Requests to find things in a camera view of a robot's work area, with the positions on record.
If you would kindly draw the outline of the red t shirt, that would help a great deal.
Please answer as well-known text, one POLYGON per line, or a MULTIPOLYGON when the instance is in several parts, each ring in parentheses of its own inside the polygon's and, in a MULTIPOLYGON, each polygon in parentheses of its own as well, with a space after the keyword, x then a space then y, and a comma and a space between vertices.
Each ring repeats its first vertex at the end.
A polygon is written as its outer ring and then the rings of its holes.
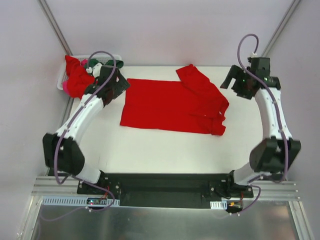
POLYGON ((120 125, 222 136, 226 97, 193 64, 176 74, 178 81, 129 78, 120 125))
POLYGON ((87 73, 84 67, 80 65, 80 61, 78 59, 66 55, 65 60, 69 96, 74 99, 81 99, 86 88, 93 84, 95 79, 87 73))

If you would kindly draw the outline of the white plastic laundry basket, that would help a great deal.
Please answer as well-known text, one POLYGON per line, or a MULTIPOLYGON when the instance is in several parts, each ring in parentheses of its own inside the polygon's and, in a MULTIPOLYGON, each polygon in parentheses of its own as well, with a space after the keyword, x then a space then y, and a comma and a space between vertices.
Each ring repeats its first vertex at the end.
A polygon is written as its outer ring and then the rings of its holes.
MULTIPOLYGON (((88 59, 90 57, 90 55, 72 55, 71 57, 78 59, 80 62, 84 59, 88 59)), ((97 53, 95 54, 92 59, 98 59, 101 62, 104 62, 106 60, 112 59, 109 55, 105 54, 105 53, 97 53)), ((67 66, 67 62, 66 59, 63 60, 63 64, 60 67, 60 71, 59 71, 59 75, 58 75, 58 80, 57 80, 57 88, 59 90, 63 90, 62 87, 62 83, 64 81, 68 81, 69 77, 67 75, 67 71, 66 71, 66 66, 67 66)))

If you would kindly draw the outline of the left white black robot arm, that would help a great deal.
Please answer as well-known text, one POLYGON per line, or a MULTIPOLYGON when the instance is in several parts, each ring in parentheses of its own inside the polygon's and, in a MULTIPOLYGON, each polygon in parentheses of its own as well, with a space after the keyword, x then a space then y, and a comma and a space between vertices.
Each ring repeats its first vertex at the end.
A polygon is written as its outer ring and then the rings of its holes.
POLYGON ((130 87, 117 67, 104 65, 98 78, 84 91, 80 103, 69 119, 53 134, 46 133, 42 139, 45 165, 82 181, 96 195, 103 193, 106 182, 104 173, 86 163, 80 149, 84 133, 94 118, 112 100, 130 87))

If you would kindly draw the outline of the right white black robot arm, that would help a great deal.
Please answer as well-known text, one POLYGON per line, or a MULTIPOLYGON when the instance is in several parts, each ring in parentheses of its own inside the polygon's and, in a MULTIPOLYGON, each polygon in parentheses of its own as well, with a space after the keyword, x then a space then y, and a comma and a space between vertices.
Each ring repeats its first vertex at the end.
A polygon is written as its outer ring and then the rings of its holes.
POLYGON ((227 89, 235 80, 232 90, 236 95, 255 100, 262 123, 262 141, 251 150, 248 163, 232 170, 221 185, 213 187, 216 194, 227 199, 252 197, 250 184, 256 180, 284 181, 302 147, 299 140, 293 139, 286 124, 281 83, 278 77, 270 75, 270 59, 250 57, 248 62, 250 65, 246 68, 232 65, 220 87, 227 89))

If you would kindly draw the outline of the green t shirt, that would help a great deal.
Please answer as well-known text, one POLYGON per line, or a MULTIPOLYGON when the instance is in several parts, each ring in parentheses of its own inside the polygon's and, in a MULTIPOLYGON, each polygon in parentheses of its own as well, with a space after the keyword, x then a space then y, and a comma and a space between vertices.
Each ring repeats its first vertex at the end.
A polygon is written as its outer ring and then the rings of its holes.
MULTIPOLYGON (((121 69, 124 66, 124 62, 122 60, 115 60, 116 63, 116 67, 118 69, 121 69)), ((96 58, 91 58, 90 61, 88 61, 85 65, 84 68, 87 68, 87 65, 91 68, 93 68, 94 66, 96 66, 97 64, 101 64, 101 65, 107 65, 107 66, 113 66, 114 65, 114 61, 112 59, 107 59, 105 61, 99 61, 96 58)))

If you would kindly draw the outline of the red t shirt in basket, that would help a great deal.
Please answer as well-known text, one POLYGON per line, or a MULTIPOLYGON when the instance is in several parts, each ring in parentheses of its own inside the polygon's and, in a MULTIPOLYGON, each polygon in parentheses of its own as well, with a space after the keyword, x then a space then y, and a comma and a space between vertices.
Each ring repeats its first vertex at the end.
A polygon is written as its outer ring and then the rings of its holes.
POLYGON ((87 73, 84 67, 80 65, 80 61, 78 59, 66 55, 65 60, 69 96, 74 99, 81 99, 86 88, 93 84, 95 79, 87 73))

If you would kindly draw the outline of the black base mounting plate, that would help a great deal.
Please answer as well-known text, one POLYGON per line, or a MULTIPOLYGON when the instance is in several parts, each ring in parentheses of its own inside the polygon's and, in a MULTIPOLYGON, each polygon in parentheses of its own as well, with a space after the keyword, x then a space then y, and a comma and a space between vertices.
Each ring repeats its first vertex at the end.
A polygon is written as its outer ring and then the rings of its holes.
POLYGON ((206 209, 211 202, 252 198, 246 183, 233 180, 233 173, 108 173, 98 182, 122 207, 206 209))

